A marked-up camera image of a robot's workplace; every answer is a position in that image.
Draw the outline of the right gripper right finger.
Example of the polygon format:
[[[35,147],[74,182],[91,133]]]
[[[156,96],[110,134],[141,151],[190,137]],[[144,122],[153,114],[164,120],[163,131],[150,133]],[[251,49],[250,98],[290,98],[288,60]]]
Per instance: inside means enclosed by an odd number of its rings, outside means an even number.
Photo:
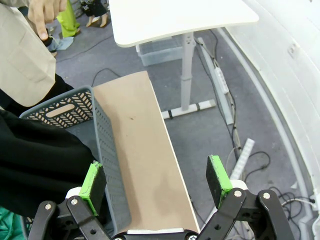
[[[248,223],[256,240],[292,240],[283,207],[273,190],[258,194],[232,185],[217,155],[207,158],[206,180],[217,211],[199,233],[199,240],[225,240],[236,222]]]

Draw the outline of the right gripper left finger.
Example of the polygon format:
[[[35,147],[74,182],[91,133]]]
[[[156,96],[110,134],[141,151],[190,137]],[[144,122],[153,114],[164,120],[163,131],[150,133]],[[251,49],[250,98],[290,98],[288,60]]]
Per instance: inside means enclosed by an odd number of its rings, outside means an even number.
[[[60,204],[45,200],[38,206],[29,240],[111,240],[97,219],[106,188],[102,164],[95,161],[88,169],[79,193]]]

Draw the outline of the person's left hand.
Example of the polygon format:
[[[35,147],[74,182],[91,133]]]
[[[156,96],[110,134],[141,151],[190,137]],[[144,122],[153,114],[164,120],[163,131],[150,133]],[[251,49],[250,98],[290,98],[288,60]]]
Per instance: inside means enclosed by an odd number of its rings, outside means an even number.
[[[35,25],[41,40],[48,38],[46,23],[51,23],[60,12],[67,8],[66,0],[30,0],[28,6],[28,19]]]

